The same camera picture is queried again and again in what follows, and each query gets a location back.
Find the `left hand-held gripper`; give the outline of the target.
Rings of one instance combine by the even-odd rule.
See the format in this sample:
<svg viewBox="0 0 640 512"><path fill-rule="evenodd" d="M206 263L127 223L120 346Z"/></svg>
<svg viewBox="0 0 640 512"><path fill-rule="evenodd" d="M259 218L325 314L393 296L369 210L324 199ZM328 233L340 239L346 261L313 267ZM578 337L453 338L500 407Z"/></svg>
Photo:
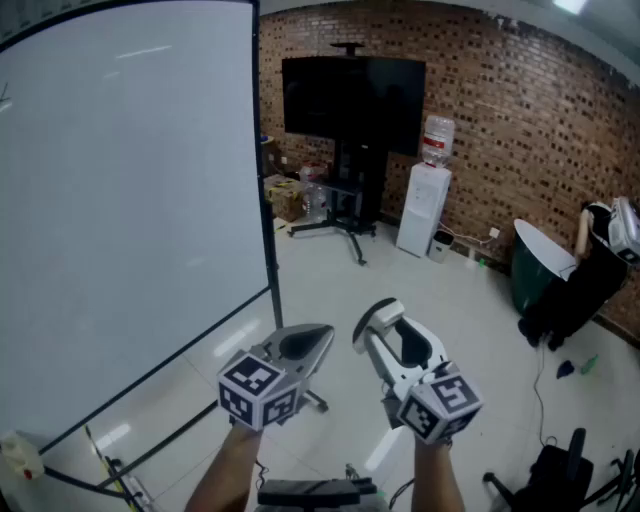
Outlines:
<svg viewBox="0 0 640 512"><path fill-rule="evenodd" d="M253 431L284 423L305 404L334 335L327 324L298 324L237 352L218 373L219 405Z"/></svg>

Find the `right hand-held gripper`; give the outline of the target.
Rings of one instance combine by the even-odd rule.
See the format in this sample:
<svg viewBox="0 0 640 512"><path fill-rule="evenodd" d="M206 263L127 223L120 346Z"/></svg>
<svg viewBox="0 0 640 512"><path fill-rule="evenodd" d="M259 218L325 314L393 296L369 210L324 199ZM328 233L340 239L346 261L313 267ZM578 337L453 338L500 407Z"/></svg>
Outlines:
<svg viewBox="0 0 640 512"><path fill-rule="evenodd" d="M386 342L393 330L402 341L401 358ZM405 318L404 306L395 298L370 307L357 323L352 341L355 352L367 354L389 386L406 380L409 367L435 367L400 395L391 390L383 399L391 429L406 428L426 445L441 444L464 430L484 406L477 386L454 362L446 361L441 340L421 323Z"/></svg>

